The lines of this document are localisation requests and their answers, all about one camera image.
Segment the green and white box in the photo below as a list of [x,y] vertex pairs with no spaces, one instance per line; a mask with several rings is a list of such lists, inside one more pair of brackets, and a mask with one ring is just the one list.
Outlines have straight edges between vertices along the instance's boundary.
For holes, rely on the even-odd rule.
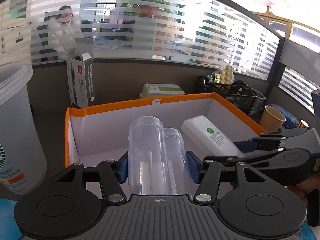
[[142,98],[185,95],[185,92],[175,84],[144,84]]

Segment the crosshair marking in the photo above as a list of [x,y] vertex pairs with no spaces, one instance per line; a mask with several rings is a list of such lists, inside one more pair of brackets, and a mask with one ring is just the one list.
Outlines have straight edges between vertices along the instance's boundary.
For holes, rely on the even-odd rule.
[[157,198],[155,201],[158,202],[158,203],[162,203],[165,200],[163,198]]

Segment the horizontal stripe film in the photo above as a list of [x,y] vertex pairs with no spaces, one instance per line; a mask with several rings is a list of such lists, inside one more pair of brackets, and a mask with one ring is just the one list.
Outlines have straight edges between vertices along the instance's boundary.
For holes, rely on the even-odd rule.
[[320,89],[320,86],[295,70],[285,67],[279,87],[314,114],[311,91]]
[[[65,5],[73,16],[59,17],[70,12],[58,11]],[[160,56],[212,68],[232,65],[266,80],[279,43],[216,0],[7,0],[0,14],[2,64],[65,59],[74,38],[85,37],[95,41],[96,58]]]

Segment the white jacket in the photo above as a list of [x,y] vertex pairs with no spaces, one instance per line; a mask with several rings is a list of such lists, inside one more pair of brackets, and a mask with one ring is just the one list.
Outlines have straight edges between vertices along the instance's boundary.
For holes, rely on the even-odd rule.
[[65,59],[74,54],[76,49],[75,38],[83,38],[80,30],[81,19],[78,16],[68,23],[60,23],[51,18],[48,23],[48,43],[50,48],[58,52],[58,59]]

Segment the product box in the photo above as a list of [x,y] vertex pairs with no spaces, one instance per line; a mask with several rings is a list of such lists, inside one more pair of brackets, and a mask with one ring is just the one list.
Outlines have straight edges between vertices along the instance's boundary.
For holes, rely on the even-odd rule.
[[175,84],[144,84],[140,98],[185,95],[185,92]]
[[86,108],[94,106],[94,88],[92,68],[94,59],[94,41],[75,38],[75,54],[67,58],[67,74],[72,107]]

